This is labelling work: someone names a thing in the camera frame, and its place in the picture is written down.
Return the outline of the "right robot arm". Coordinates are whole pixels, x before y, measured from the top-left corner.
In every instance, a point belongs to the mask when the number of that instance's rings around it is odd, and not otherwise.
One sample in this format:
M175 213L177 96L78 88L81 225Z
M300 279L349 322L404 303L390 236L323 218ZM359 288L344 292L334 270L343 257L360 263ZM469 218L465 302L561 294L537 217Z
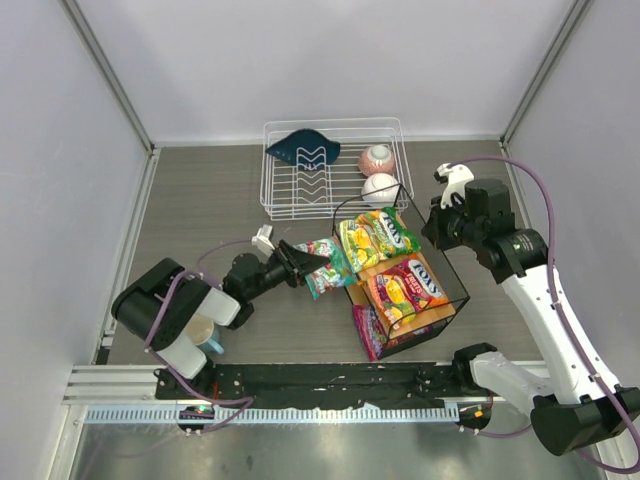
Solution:
M445 190L431 201L423 236L441 251L465 246L475 252L525 319L549 373L543 379L483 342L455 352L460 384L512 403L556 456L621 434L621 416L639 415L639 390L622 386L595 352L560 291L544 238L517 227L506 185L439 181Z

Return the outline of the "teal mint candy bag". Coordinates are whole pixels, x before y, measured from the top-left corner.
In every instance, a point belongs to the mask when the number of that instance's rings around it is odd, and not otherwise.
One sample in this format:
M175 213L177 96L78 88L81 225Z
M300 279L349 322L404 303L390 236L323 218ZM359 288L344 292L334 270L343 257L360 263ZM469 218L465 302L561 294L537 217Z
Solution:
M357 282L357 276L336 236L301 243L296 245L296 248L329 259L328 264L305 276L306 284L314 300L328 291Z

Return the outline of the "wooden two-tier wire shelf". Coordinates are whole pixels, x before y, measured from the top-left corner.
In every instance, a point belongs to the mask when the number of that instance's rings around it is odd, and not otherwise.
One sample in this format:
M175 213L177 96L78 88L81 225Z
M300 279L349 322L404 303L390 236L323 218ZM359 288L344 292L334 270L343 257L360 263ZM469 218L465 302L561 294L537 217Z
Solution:
M446 255L421 235L425 216L404 186L392 189L392 205L352 196L332 219L332 232L356 276L346 291L370 361L437 337L469 301Z

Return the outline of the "purple berries candy bag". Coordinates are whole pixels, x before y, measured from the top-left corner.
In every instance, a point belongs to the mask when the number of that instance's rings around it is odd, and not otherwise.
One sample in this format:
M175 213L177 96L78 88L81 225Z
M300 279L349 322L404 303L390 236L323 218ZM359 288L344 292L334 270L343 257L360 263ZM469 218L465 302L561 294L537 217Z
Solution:
M397 338L388 338L377 312L371 305L353 305L352 315L358 334L370 362L382 358L382 354L401 343L412 340L422 334L431 333L431 325L416 329Z

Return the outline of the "green candy bag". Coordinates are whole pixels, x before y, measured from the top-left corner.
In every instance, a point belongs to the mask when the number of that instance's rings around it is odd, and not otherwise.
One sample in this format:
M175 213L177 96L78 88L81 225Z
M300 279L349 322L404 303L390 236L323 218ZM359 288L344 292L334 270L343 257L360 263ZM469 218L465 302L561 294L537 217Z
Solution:
M343 220L337 233L354 273L421 250L416 235L400 222L394 207L383 207Z

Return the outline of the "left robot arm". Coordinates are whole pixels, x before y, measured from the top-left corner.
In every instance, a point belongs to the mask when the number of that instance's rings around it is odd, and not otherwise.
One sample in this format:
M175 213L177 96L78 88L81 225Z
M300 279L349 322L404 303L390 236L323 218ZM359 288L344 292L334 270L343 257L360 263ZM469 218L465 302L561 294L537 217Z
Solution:
M179 377L191 381L211 368L186 333L193 318L237 329L254 312L255 298L282 283L295 288L329 263L326 256L282 240L264 261L253 253L236 256L222 284L214 286L202 274L165 258L116 297L111 315Z

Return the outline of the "orange fruits candy bag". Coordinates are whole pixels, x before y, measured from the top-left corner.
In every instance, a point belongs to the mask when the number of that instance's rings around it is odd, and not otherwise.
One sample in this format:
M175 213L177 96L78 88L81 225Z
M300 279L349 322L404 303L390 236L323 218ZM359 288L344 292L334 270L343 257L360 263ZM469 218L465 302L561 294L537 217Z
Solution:
M371 302L392 331L411 324L429 309L448 305L428 264L418 254L410 254L381 273L366 280Z

